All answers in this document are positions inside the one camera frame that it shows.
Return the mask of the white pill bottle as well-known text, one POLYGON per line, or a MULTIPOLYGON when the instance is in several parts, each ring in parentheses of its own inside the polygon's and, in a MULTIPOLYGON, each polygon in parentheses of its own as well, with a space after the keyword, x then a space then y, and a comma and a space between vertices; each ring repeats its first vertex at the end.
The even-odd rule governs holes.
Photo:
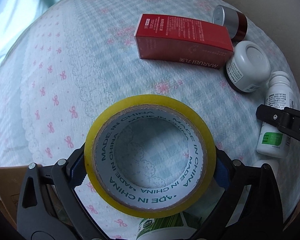
POLYGON ((277 126, 281 111, 285 107, 295 107, 295 96, 286 72, 276 71, 271 74, 264 104, 270 107, 263 115, 270 123, 262 123, 256 151, 269 157, 285 158, 289 152, 290 137, 280 132, 277 126))

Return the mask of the yellow packing tape roll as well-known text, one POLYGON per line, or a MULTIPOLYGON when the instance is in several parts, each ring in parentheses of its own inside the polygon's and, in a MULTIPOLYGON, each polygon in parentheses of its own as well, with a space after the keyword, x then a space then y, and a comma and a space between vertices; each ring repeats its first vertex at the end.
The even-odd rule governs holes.
POLYGON ((207 193, 216 150, 196 105, 143 94, 103 101, 91 111, 85 170, 108 205, 134 217, 164 217, 207 193))

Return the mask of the small white lid jar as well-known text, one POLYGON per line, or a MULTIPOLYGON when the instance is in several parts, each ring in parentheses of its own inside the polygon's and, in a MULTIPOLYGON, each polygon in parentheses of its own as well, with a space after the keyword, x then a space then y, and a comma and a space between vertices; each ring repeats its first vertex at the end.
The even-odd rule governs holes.
POLYGON ((229 85, 240 93, 252 93, 270 78, 270 62, 260 46, 251 41, 241 41, 224 67, 229 85))

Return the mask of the green jar white lid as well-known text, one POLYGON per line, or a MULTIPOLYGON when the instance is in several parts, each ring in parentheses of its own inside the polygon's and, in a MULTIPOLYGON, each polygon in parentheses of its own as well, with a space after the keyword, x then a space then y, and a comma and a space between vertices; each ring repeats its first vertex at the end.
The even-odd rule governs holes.
POLYGON ((188 239, 201 224, 201 217, 185 211, 164 218, 144 218, 139 223, 136 240, 188 239))

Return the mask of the red jar silver lid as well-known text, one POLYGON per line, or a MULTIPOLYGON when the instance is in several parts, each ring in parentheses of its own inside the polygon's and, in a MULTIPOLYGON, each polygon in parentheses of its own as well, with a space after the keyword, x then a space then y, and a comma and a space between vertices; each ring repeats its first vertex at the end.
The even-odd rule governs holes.
POLYGON ((231 40, 234 42, 243 41, 248 31, 246 16, 237 10, 222 5, 215 7, 212 23, 226 27, 231 40))

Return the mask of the red Marubi carton box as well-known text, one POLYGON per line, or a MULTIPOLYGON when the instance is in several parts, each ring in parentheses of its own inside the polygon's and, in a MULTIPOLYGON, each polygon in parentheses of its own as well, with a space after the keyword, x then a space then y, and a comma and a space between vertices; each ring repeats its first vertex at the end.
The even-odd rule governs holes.
POLYGON ((220 69, 234 53, 226 27, 193 18, 142 14, 134 37, 145 60, 220 69))

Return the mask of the brown cardboard box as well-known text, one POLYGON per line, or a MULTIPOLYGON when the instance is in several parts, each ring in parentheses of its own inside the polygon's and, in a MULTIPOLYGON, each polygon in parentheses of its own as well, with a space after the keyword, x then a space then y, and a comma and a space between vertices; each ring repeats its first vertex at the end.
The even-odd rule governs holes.
POLYGON ((55 218, 45 208, 40 188, 42 165, 0 167, 0 211, 26 239, 52 239, 55 218))

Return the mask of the checked floral bed sheet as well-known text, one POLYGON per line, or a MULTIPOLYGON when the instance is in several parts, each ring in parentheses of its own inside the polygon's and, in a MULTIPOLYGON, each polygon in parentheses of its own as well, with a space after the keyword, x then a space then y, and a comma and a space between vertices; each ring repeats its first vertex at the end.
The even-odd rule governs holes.
MULTIPOLYGON (((0 167, 53 165, 80 148, 92 108, 140 94, 196 105, 215 144, 253 165, 261 123, 255 111, 266 89, 239 94, 223 71, 139 59, 134 38, 143 13, 210 21, 223 0, 61 0, 19 36, 0 65, 0 167)), ((291 140, 277 172, 284 220, 300 200, 300 142, 291 140)), ((141 219, 102 200, 87 177, 77 189, 110 236, 135 239, 141 219)))

